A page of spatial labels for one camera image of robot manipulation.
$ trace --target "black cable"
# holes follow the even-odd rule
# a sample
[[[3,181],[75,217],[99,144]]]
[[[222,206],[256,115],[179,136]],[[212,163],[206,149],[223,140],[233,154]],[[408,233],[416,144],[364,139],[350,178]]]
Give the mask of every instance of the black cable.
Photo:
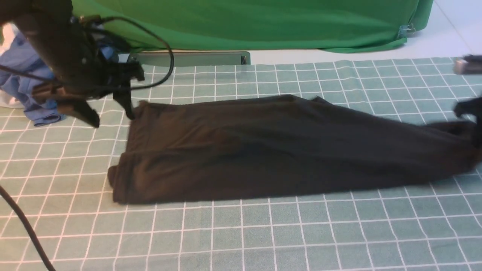
[[[50,262],[47,254],[45,254],[45,251],[42,248],[42,245],[40,244],[40,241],[35,234],[35,231],[32,228],[32,225],[28,221],[27,217],[25,216],[24,212],[22,212],[22,209],[17,205],[17,203],[12,199],[12,197],[3,189],[2,186],[0,186],[0,196],[10,205],[10,207],[13,209],[13,211],[17,214],[18,218],[24,225],[25,229],[27,230],[28,235],[30,236],[30,239],[32,240],[32,243],[37,250],[40,258],[42,259],[43,264],[47,268],[48,271],[55,271],[54,266]]]
[[[3,66],[3,65],[0,65],[0,70],[9,72],[9,73],[14,74],[14,75],[39,80],[39,81],[44,82],[44,83],[59,84],[59,85],[64,85],[64,86],[75,86],[75,87],[82,87],[82,88],[86,88],[86,89],[93,89],[93,90],[99,90],[99,91],[110,91],[110,92],[148,89],[148,88],[155,87],[155,86],[158,86],[158,85],[166,82],[171,77],[171,75],[174,71],[174,53],[173,53],[171,47],[169,46],[169,44],[166,41],[164,41],[161,37],[157,36],[152,31],[150,31],[149,29],[143,27],[142,25],[136,23],[135,21],[133,21],[131,19],[127,19],[127,18],[124,18],[124,17],[106,17],[106,18],[101,19],[100,23],[105,24],[105,23],[109,23],[109,22],[113,22],[113,21],[127,22],[127,23],[139,28],[140,30],[146,32],[147,34],[151,35],[152,37],[154,37],[155,39],[157,39],[159,42],[161,42],[164,45],[164,47],[167,49],[167,51],[169,53],[169,58],[170,58],[169,70],[167,71],[167,74],[164,76],[164,78],[162,78],[161,80],[157,81],[156,83],[153,83],[153,84],[150,84],[150,85],[122,88],[122,87],[109,87],[109,86],[100,86],[100,85],[81,85],[81,84],[78,84],[78,83],[62,82],[62,81],[59,81],[59,80],[56,80],[56,79],[52,80],[52,79],[48,79],[48,78],[45,78],[45,77],[39,77],[39,76],[36,76],[36,75],[32,75],[32,74],[27,73],[27,72],[21,72],[21,71],[18,71],[18,70],[15,70],[15,69]]]

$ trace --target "blue cloth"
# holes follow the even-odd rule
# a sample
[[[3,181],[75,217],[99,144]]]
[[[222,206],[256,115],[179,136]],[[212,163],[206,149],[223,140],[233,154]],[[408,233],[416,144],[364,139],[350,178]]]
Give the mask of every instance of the blue cloth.
[[[114,53],[113,49],[109,47],[102,48],[102,52],[106,58],[110,58]],[[52,71],[40,59],[37,52],[21,33],[16,35],[10,49],[0,55],[0,65],[40,77],[54,78]],[[63,114],[57,111],[57,104],[54,100],[47,100],[45,104],[38,104],[32,98],[33,88],[40,83],[35,79],[0,70],[0,89],[22,103],[25,116],[32,120],[36,127],[58,122],[65,118]]]

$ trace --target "green grid tablecloth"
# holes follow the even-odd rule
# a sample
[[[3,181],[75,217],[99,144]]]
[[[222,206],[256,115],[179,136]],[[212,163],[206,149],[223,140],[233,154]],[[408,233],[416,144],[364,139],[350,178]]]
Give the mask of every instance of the green grid tablecloth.
[[[176,68],[164,85],[133,96],[184,104],[317,95],[423,123],[453,119],[454,103],[482,90],[482,77],[452,67],[433,58]],[[150,83],[165,69],[145,71]],[[0,183],[59,271],[482,270],[479,171],[428,189],[118,206],[106,172],[124,150],[128,120],[111,97],[92,106],[97,130],[72,118],[33,128],[21,110],[0,108]],[[43,270],[4,201],[0,248],[0,270]]]

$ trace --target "black cloth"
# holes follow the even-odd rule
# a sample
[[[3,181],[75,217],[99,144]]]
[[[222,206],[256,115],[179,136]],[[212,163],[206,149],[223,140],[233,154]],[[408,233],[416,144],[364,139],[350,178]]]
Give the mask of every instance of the black cloth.
[[[481,161],[474,123],[414,125],[293,95],[141,102],[108,171],[113,200],[148,204],[423,185]]]

